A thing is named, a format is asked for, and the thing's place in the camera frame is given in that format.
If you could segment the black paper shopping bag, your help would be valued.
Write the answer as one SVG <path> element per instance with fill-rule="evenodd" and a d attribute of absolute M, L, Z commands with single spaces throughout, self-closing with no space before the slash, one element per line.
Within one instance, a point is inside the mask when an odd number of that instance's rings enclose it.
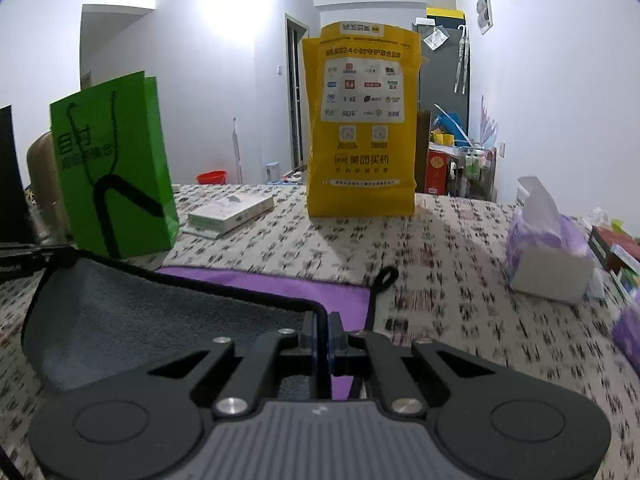
<path fill-rule="evenodd" d="M 27 205 L 14 143 L 12 110 L 0 112 L 1 243 L 35 244 L 32 216 Z"/>

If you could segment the cluttered side shelf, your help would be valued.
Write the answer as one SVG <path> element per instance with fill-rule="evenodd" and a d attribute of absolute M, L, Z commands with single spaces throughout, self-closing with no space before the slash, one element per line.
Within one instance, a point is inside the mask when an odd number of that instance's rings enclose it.
<path fill-rule="evenodd" d="M 442 128 L 441 122 L 431 121 L 424 191 L 494 202 L 497 199 L 497 149 L 471 140 L 451 114 L 437 103 L 434 107 L 457 134 Z"/>

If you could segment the yellow delivery paper bag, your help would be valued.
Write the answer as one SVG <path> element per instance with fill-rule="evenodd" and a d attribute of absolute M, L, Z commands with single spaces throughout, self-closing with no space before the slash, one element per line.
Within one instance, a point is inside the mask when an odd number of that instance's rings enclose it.
<path fill-rule="evenodd" d="M 309 214 L 413 214 L 420 35 L 392 25 L 340 21 L 304 39 L 303 58 Z"/>

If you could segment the wall picture frame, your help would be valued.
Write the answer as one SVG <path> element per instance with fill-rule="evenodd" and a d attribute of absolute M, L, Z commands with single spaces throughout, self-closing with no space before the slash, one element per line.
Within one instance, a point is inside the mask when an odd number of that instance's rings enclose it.
<path fill-rule="evenodd" d="M 476 2 L 476 20 L 480 33 L 485 35 L 494 24 L 492 19 L 490 0 L 477 0 Z"/>

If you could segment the green paper shopping bag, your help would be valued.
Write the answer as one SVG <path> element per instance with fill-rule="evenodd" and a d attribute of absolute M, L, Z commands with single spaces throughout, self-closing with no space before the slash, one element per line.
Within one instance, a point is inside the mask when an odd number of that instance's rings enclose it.
<path fill-rule="evenodd" d="M 50 106 L 58 178 L 78 248 L 115 259 L 166 252 L 179 218 L 157 84 L 137 72 Z"/>

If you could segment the open white tissue box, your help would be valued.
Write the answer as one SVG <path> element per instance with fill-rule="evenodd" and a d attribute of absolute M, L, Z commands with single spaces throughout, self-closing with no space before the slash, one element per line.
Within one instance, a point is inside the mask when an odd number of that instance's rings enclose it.
<path fill-rule="evenodd" d="M 575 221 L 559 212 L 541 180 L 518 178 L 516 211 L 506 237 L 506 277 L 514 292 L 563 304 L 585 298 L 594 267 Z"/>

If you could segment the purple tissue pack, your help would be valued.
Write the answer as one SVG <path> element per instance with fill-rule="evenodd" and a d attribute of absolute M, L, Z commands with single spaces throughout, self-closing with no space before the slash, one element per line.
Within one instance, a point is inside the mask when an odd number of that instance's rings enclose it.
<path fill-rule="evenodd" d="M 631 303 L 620 310 L 620 316 L 614 324 L 612 339 L 620 352 L 626 356 L 629 364 L 640 374 L 640 311 L 639 291 L 631 296 Z"/>

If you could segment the beige suitcase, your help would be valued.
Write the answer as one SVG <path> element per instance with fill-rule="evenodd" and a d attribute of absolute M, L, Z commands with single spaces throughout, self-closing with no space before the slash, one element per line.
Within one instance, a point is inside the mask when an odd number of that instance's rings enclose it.
<path fill-rule="evenodd" d="M 40 218 L 57 242 L 67 242 L 70 239 L 70 227 L 50 131 L 32 142 L 27 150 L 26 162 Z"/>

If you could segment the white flat box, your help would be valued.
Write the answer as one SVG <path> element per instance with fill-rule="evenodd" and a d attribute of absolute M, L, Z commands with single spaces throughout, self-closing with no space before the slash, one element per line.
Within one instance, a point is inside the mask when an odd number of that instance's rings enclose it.
<path fill-rule="evenodd" d="M 188 234 L 216 240 L 255 220 L 273 207 L 272 195 L 233 193 L 189 212 L 182 230 Z"/>

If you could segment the grey refrigerator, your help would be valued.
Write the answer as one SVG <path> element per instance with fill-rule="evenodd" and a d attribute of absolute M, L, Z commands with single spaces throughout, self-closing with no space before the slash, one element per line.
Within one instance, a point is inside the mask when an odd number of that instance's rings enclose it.
<path fill-rule="evenodd" d="M 469 122 L 469 84 L 464 75 L 469 76 L 469 64 L 465 60 L 465 42 L 461 42 L 465 33 L 465 22 L 458 18 L 416 18 L 412 29 L 421 36 L 423 63 L 419 75 L 419 107 L 435 117 L 439 113 L 436 105 L 445 112 L 456 114 L 463 129 Z M 446 39 L 432 50 L 425 39 L 441 30 Z"/>

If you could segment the yellow box on refrigerator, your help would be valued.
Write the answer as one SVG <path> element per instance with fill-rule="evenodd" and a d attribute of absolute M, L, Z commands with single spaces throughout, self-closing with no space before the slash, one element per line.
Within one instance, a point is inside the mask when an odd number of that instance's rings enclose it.
<path fill-rule="evenodd" d="M 426 16 L 428 18 L 453 18 L 454 20 L 464 20 L 465 14 L 459 10 L 432 8 L 428 6 L 426 8 Z"/>

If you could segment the red plastic basin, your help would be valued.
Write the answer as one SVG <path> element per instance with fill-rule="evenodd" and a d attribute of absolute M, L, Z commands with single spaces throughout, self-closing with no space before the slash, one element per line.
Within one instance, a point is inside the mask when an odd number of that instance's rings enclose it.
<path fill-rule="evenodd" d="M 203 172 L 196 177 L 196 182 L 200 185 L 224 185 L 227 183 L 227 171 L 212 170 Z"/>

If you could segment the purple grey microfibre towel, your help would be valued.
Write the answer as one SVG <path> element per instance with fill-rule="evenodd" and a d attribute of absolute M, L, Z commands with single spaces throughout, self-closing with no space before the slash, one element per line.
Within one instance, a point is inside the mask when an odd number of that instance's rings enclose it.
<path fill-rule="evenodd" d="M 23 323 L 21 346 L 40 382 L 70 391 L 206 344 L 239 348 L 281 328 L 341 315 L 372 330 L 378 296 L 398 279 L 386 266 L 369 286 L 241 271 L 166 266 L 157 271 L 63 249 L 49 261 Z"/>

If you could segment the calligraphy print tablecloth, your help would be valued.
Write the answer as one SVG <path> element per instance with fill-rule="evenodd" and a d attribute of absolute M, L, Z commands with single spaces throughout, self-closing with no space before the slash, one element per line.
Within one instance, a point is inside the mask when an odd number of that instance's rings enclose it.
<path fill-rule="evenodd" d="M 503 277 L 504 242 L 513 206 L 481 200 L 416 196 L 411 218 L 309 220 L 302 186 L 254 188 L 185 185 L 176 196 L 186 213 L 232 191 L 272 194 L 265 217 L 229 237 L 180 234 L 163 266 L 289 276 L 365 285 L 386 264 L 400 277 L 378 300 L 374 329 L 394 344 L 428 337 L 534 377 L 574 389 L 602 408 L 612 427 L 597 479 L 639 479 L 639 378 L 611 339 L 615 287 L 607 300 L 571 307 L 511 294 Z M 42 273 L 1 285 L 1 445 L 27 479 L 43 479 L 26 443 L 42 400 L 39 380 L 20 349 L 20 331 Z M 347 478 L 346 466 L 302 464 L 304 444 L 329 452 L 320 430 L 292 428 L 291 444 L 275 444 L 258 479 L 309 479 L 313 472 Z"/>

